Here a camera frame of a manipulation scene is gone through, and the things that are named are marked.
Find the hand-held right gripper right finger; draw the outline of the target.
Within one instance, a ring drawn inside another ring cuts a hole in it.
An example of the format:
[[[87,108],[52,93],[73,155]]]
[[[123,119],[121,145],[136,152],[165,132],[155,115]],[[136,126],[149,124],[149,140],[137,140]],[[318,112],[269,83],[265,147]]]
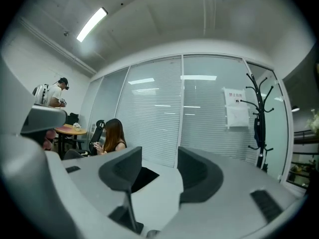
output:
[[[223,184],[224,175],[217,164],[185,147],[178,148],[177,169],[183,183],[181,204],[205,202]]]

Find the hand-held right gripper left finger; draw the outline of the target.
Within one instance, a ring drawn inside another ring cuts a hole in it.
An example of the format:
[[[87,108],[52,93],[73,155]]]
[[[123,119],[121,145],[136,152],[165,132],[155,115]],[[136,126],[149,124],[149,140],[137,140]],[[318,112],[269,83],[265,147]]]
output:
[[[144,227],[136,221],[132,205],[132,186],[142,168],[142,147],[128,150],[121,156],[103,164],[99,168],[99,178],[114,191],[125,194],[124,203],[116,207],[108,217],[119,225],[140,234]]]

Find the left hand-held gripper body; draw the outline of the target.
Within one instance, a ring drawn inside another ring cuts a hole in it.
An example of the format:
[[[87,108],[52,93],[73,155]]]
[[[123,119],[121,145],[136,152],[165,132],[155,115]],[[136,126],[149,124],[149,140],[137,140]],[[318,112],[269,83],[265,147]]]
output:
[[[66,111],[34,104],[25,119],[21,133],[28,134],[55,129],[63,126],[66,120]]]

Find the person's left hand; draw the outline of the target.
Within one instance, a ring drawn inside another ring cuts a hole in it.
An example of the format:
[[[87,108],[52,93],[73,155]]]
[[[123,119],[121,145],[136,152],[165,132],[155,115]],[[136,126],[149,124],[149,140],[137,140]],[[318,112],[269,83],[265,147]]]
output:
[[[52,148],[52,142],[53,140],[55,139],[56,137],[56,131],[51,129],[51,130],[48,130],[46,132],[46,135],[44,137],[44,142],[43,142],[43,146],[42,146],[42,149],[43,150],[51,150]]]

